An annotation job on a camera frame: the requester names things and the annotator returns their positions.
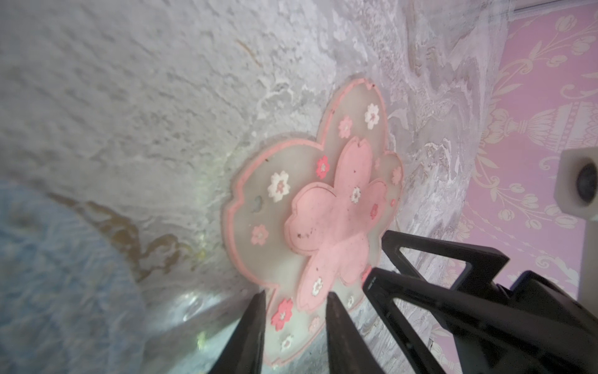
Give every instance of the blue fuzzy cloth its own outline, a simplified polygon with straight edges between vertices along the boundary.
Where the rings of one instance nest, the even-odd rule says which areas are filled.
[[[76,213],[0,181],[0,373],[137,373],[145,306]]]

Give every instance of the flower-shaped coaster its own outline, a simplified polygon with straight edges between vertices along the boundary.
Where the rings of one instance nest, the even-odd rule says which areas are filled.
[[[357,79],[329,104],[317,142],[268,148],[234,182],[224,240],[238,270],[269,291],[265,363],[286,364],[309,345],[329,291],[347,309],[363,300],[402,190],[387,134],[378,88]]]

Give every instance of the floral wallpaper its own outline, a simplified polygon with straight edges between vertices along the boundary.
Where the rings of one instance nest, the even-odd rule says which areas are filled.
[[[490,101],[456,241],[511,258],[495,281],[528,269],[575,297],[585,222],[563,214],[553,193],[561,151],[598,145],[598,4],[520,19]],[[465,264],[450,261],[449,287]],[[432,353],[461,373],[449,332],[435,325]]]

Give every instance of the marble surface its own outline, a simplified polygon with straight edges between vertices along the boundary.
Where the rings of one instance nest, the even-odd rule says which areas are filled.
[[[508,12],[504,0],[1,2],[0,175],[51,193],[127,257],[150,315],[142,372],[202,372],[257,291],[221,238],[243,162],[272,139],[314,139],[335,90],[368,77],[405,166],[394,227],[451,238]],[[440,282],[442,258],[408,257]],[[430,315],[401,308],[427,341]],[[352,318],[387,372],[407,370],[371,306]],[[321,333],[278,372],[327,365]]]

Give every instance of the pink flower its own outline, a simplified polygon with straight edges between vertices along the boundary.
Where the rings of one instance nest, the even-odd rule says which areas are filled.
[[[401,179],[403,179],[403,170],[399,166],[392,171],[392,184],[396,186],[401,182]]]
[[[316,174],[320,179],[326,178],[326,174],[330,170],[330,165],[328,164],[327,156],[322,157],[318,160],[318,167],[316,168]]]
[[[268,239],[268,230],[266,230],[266,227],[262,224],[254,226],[251,232],[251,244],[264,245],[266,244],[266,239]]]
[[[368,265],[368,267],[365,269],[364,273],[361,275],[361,286],[363,287],[365,280],[368,279],[368,275],[370,275],[372,271],[372,267],[371,265]]]
[[[338,135],[341,138],[348,138],[351,136],[351,127],[353,126],[353,121],[351,118],[346,115],[341,120],[340,124],[338,125]]]
[[[370,143],[354,137],[341,152],[334,187],[322,182],[305,186],[291,203],[285,237],[294,252],[310,256],[297,291],[297,308],[313,312],[326,301],[337,277],[345,285],[359,280],[370,253],[368,232],[378,223],[387,187],[383,180],[370,181]],[[360,191],[357,203],[352,200]],[[370,217],[377,205],[376,216]],[[322,289],[313,285],[322,279]]]
[[[313,333],[318,329],[318,327],[320,327],[320,317],[315,316],[313,317],[312,322],[309,324],[309,332]]]
[[[370,217],[374,219],[378,215],[378,204],[374,204],[372,206],[372,210],[370,211]]]
[[[292,309],[293,300],[291,299],[283,299],[280,304],[278,304],[278,311],[274,313],[270,320],[272,326],[276,327],[276,331],[281,331],[285,326],[285,323],[291,320],[291,317],[293,316]]]

